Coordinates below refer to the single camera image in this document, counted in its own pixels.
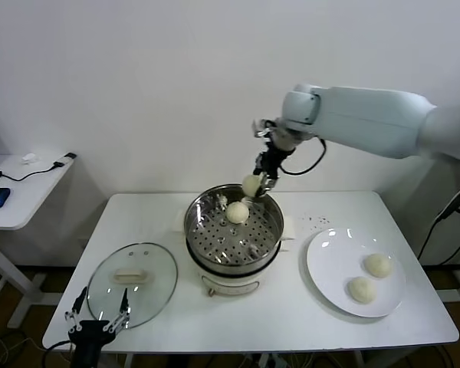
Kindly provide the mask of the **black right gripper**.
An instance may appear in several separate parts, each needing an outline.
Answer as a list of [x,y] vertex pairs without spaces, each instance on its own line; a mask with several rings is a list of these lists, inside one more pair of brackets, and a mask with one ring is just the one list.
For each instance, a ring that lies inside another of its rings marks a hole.
[[266,147],[267,149],[256,157],[252,172],[254,176],[258,176],[257,197],[264,196],[275,187],[278,180],[278,169],[282,162],[295,151],[295,149],[279,149],[273,143],[266,143]]

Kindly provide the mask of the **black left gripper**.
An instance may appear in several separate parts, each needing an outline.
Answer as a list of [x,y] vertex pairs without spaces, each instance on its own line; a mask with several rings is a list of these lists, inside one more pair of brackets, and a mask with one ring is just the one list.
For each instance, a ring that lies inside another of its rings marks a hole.
[[116,333],[126,329],[130,322],[130,306],[128,289],[125,288],[117,315],[109,322],[107,320],[82,320],[79,315],[87,296],[87,287],[75,299],[70,310],[64,313],[67,322],[68,337],[74,345],[70,367],[92,368],[97,367],[102,348],[113,342]]

